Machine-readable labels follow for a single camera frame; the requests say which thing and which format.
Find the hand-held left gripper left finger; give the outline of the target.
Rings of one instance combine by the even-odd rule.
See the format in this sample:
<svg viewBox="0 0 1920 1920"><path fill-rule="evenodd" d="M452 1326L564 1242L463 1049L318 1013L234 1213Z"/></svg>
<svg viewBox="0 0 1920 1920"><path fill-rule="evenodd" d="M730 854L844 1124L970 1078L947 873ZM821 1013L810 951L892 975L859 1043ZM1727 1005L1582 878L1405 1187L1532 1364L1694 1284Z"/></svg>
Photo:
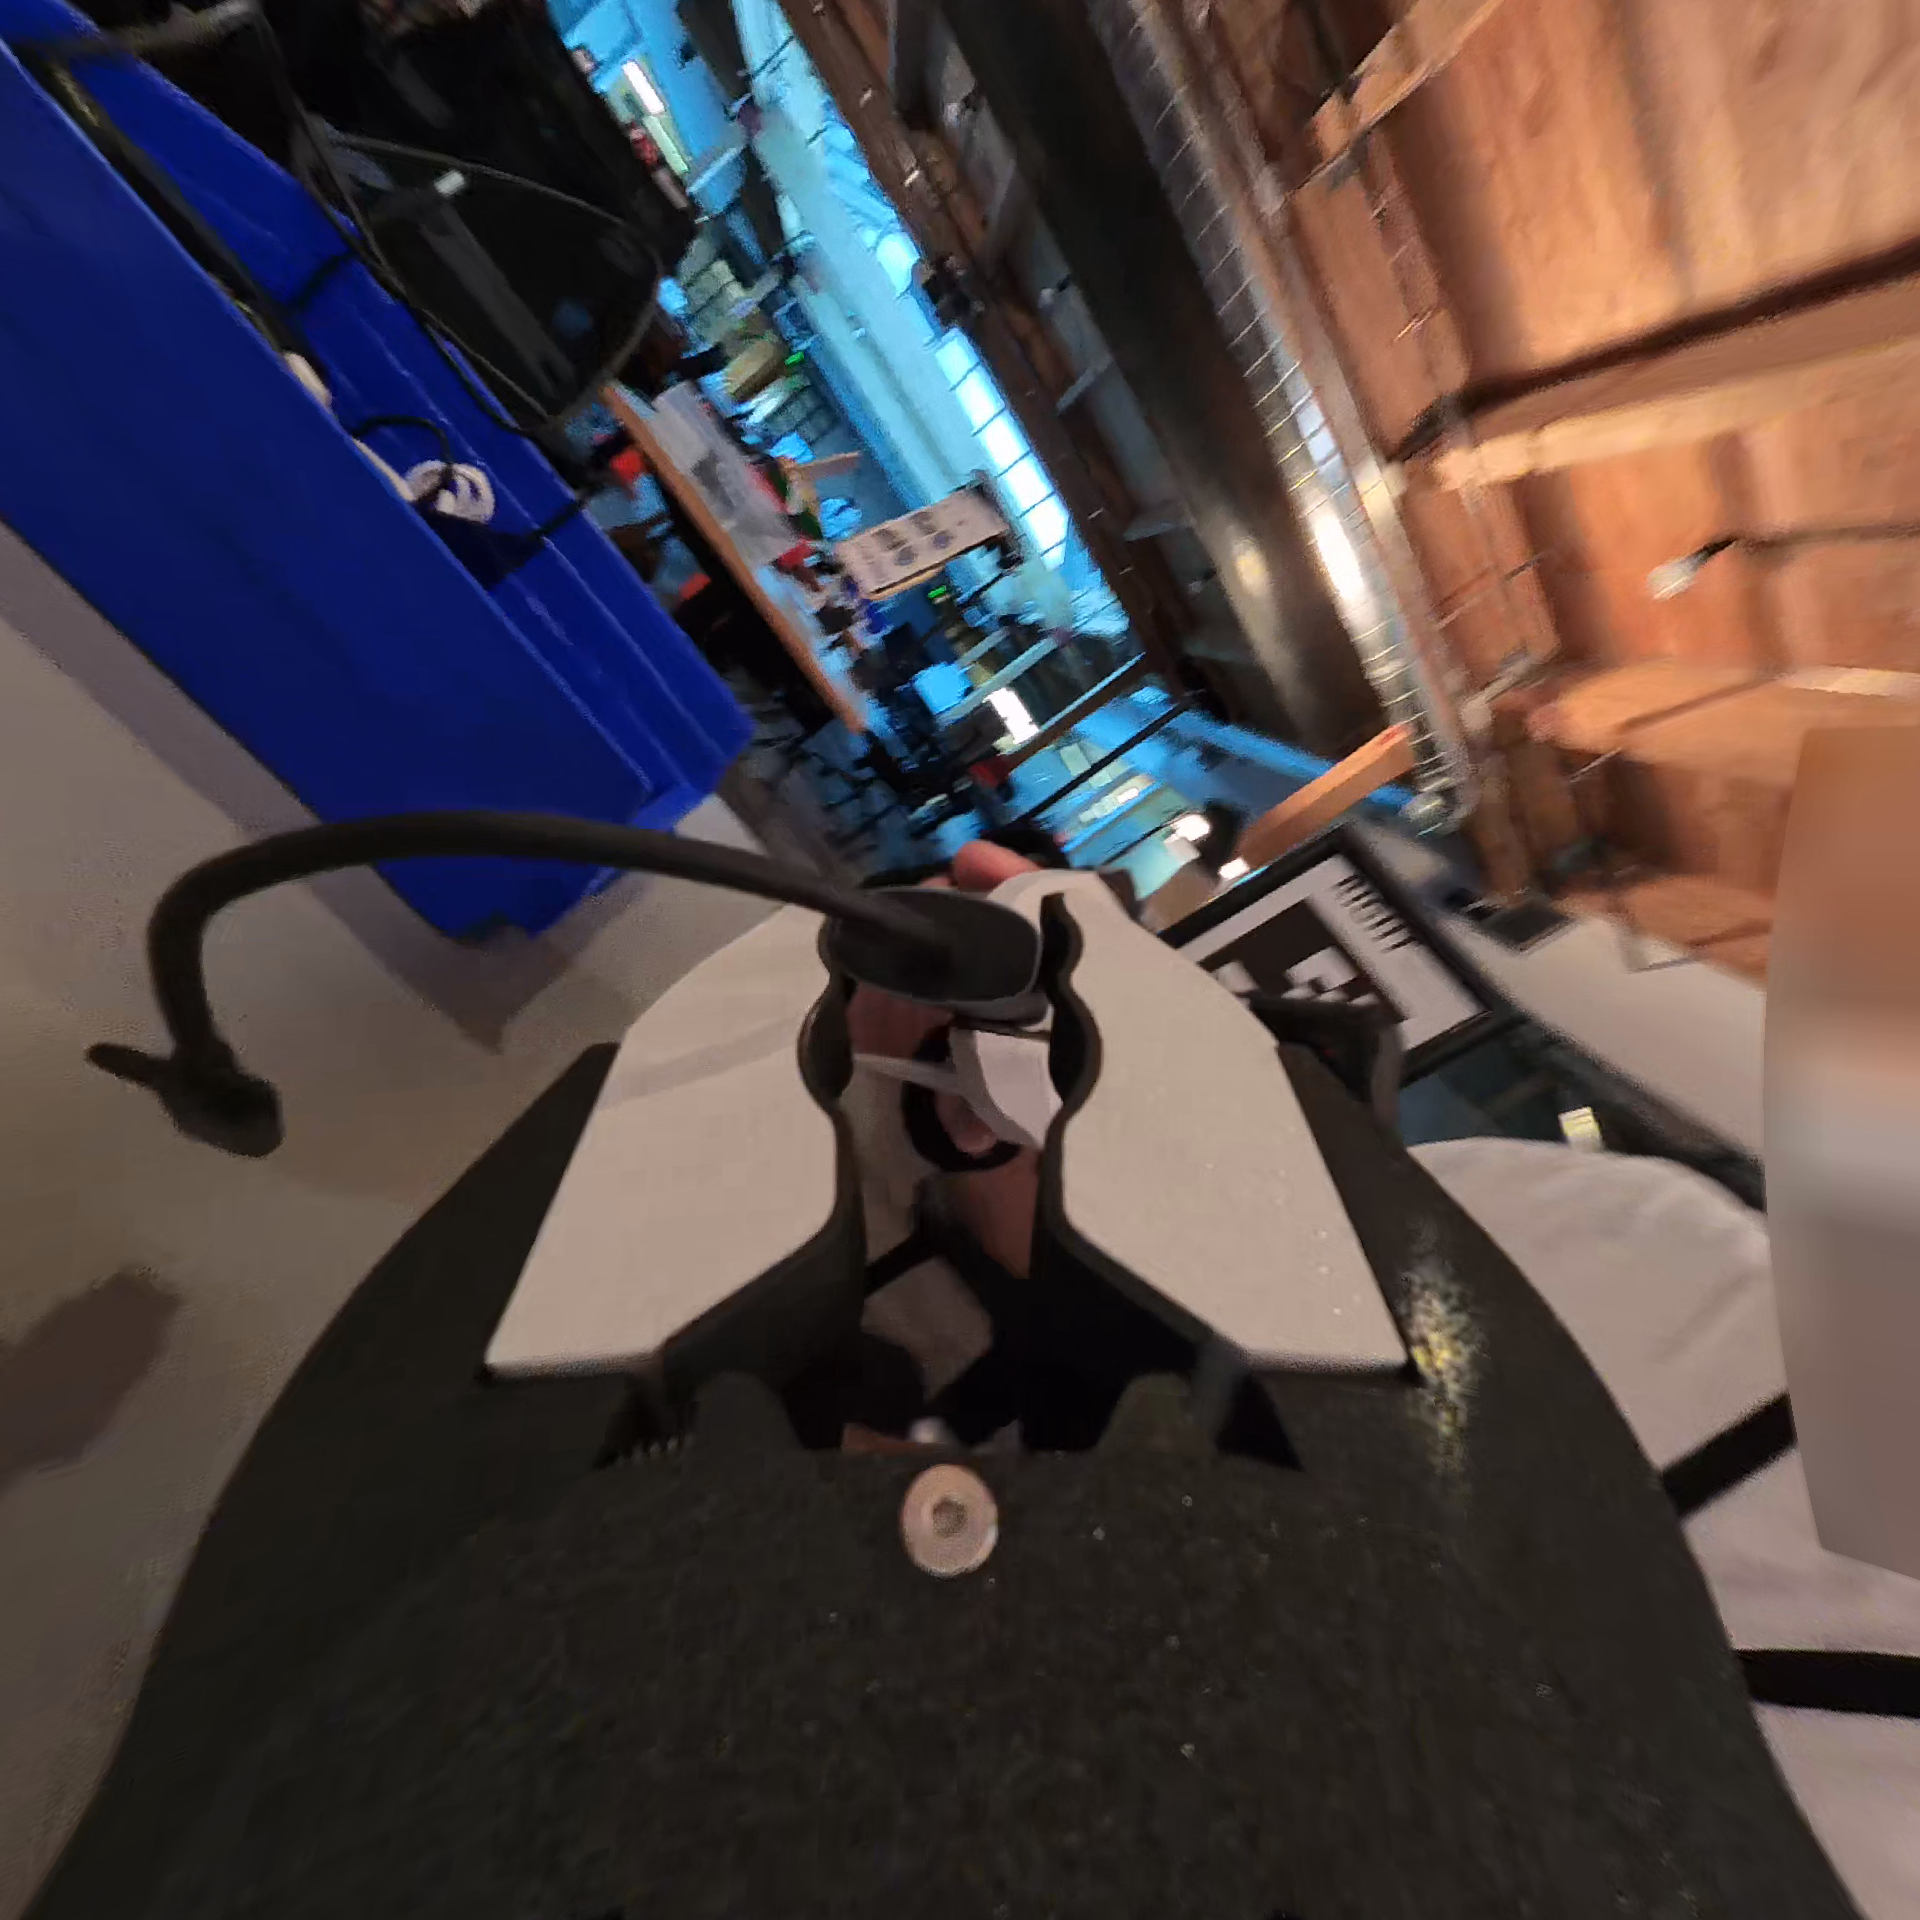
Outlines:
<svg viewBox="0 0 1920 1920"><path fill-rule="evenodd" d="M821 913L772 913L607 1057L493 1378L791 1378L859 1321L844 996Z"/></svg>

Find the blue plastic bin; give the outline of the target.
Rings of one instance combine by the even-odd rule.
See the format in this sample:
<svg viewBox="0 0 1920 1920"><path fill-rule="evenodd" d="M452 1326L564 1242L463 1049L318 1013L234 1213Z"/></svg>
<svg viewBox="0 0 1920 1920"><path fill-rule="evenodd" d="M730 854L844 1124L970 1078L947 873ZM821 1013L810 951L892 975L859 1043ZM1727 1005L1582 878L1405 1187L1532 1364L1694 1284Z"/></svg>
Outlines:
<svg viewBox="0 0 1920 1920"><path fill-rule="evenodd" d="M0 5L0 517L315 817L674 825L745 706L334 215Z"/></svg>

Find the white printed sign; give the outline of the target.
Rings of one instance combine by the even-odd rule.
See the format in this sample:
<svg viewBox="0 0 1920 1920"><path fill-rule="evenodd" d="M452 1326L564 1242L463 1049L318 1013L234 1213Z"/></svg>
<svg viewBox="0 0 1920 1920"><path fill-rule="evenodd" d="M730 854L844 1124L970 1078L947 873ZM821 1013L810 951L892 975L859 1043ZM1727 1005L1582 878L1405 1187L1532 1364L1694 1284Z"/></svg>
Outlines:
<svg viewBox="0 0 1920 1920"><path fill-rule="evenodd" d="M1003 517L1000 517L1000 493L947 493L931 506L901 506L892 526L859 526L844 544L831 544L837 573L855 602L900 602L900 596L919 596L931 573L947 573L954 559L970 552L1003 552Z"/></svg>

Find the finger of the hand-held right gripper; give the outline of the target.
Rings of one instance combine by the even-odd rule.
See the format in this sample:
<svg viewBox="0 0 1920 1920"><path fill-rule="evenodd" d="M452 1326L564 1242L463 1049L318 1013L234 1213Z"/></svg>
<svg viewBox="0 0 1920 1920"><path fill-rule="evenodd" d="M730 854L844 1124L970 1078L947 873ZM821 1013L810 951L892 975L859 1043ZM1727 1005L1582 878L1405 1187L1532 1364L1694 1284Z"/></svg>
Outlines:
<svg viewBox="0 0 1920 1920"><path fill-rule="evenodd" d="M1105 931L1122 919L1122 899L1099 873L1017 873L993 887L993 904L1026 913L1035 931Z"/></svg>
<svg viewBox="0 0 1920 1920"><path fill-rule="evenodd" d="M855 1057L859 1078L970 1106L970 1124L1003 1151L1037 1151L1059 1124L1046 1029L931 1029L910 1057Z"/></svg>

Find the wooden plank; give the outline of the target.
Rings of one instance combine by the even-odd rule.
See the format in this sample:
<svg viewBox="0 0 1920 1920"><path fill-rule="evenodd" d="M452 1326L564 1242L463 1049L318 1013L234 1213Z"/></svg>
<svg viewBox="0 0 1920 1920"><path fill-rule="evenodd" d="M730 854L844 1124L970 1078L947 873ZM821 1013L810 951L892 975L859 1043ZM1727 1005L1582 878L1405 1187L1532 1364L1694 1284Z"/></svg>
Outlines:
<svg viewBox="0 0 1920 1920"><path fill-rule="evenodd" d="M1289 864L1293 845L1313 845L1319 825L1336 825L1350 805L1374 805L1375 787L1412 775L1412 726L1375 726L1362 749L1327 764L1313 787L1293 787L1289 805L1268 805L1243 841L1237 864Z"/></svg>

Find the grey USB hub with cable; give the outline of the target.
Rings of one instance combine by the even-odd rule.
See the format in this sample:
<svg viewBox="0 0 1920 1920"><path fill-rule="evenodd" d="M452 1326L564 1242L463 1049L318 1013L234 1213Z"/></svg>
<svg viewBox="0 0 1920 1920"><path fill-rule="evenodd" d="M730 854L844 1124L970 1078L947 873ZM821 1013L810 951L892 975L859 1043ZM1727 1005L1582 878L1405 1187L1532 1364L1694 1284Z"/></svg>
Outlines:
<svg viewBox="0 0 1920 1920"><path fill-rule="evenodd" d="M584 864L584 873L646 873L693 878L759 904L821 913L831 975L855 992L892 992L936 1005L954 1022L1037 1022L1037 931L967 887L844 887L791 873L776 854L739 854L672 825L564 817L564 809L374 809L283 825L176 873L140 919L140 975L172 1049L95 1043L81 1066L161 1096L185 1145L226 1161L273 1161L287 1145L283 1087L234 1066L204 992L204 931L293 878L374 873L374 864Z"/></svg>

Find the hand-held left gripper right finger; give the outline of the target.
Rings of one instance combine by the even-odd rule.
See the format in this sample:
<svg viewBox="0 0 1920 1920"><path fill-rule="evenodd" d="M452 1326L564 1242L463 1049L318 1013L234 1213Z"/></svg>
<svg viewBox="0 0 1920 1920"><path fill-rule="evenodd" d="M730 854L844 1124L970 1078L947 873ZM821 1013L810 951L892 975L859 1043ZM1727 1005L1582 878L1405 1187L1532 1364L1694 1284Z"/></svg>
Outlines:
<svg viewBox="0 0 1920 1920"><path fill-rule="evenodd" d="M1094 1087L1066 1096L1066 1237L1252 1367L1393 1378L1405 1326L1336 1205L1268 1022L1155 951L1115 899L1046 899L1074 931Z"/></svg>

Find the silver metal duct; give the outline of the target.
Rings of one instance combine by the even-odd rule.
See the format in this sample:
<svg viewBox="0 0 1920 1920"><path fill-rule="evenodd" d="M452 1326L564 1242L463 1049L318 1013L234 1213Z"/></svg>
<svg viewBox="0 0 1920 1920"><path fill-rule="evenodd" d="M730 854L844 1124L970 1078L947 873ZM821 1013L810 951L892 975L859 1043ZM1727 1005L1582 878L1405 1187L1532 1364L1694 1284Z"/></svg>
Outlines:
<svg viewBox="0 0 1920 1920"><path fill-rule="evenodd" d="M1169 215L1252 393L1263 445L1327 573L1350 663L1385 726L1412 738L1405 825L1450 841L1477 805L1477 764L1459 711L1459 663L1441 645L1430 583L1385 495L1385 468L1362 434L1350 380L1293 250L1289 189L1252 143L1252 112L1204 74L1179 0L1094 0L1094 32L1169 189Z"/></svg>

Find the long wooden table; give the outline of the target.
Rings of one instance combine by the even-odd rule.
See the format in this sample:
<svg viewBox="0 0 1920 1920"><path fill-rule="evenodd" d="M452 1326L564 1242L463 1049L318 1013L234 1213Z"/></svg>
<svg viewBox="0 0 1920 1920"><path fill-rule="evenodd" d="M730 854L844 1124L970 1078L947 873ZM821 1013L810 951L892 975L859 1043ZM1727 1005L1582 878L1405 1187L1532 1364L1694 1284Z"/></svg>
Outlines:
<svg viewBox="0 0 1920 1920"><path fill-rule="evenodd" d="M661 493L684 506L684 526L714 544L730 583L751 602L751 615L787 645L804 682L837 711L837 726L873 738L873 706L855 669L837 663L837 637L804 602L804 583L776 568L791 544L745 445L723 434L706 393L672 393L661 406L630 380L599 380L599 406L630 422Z"/></svg>

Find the black computer monitor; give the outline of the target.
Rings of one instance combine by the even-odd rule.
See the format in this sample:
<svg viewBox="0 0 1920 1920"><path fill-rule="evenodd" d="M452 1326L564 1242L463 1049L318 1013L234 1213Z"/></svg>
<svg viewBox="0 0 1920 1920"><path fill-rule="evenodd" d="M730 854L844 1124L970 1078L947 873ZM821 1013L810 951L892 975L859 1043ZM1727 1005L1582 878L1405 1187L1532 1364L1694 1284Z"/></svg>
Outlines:
<svg viewBox="0 0 1920 1920"><path fill-rule="evenodd" d="M374 271L522 422L599 400L693 241L672 163L539 0L273 0Z"/></svg>

